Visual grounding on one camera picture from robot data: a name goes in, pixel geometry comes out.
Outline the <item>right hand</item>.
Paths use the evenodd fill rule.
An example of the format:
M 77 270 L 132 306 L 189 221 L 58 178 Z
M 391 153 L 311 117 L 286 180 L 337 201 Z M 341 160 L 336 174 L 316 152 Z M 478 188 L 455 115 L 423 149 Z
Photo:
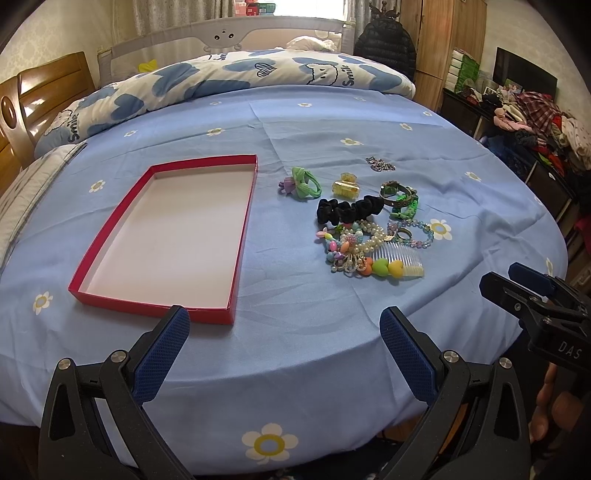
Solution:
M 544 439 L 549 431 L 550 421 L 561 430 L 571 432 L 583 412 L 584 404 L 577 397 L 566 390 L 558 389 L 557 374 L 558 366 L 550 363 L 529 423 L 531 443 Z

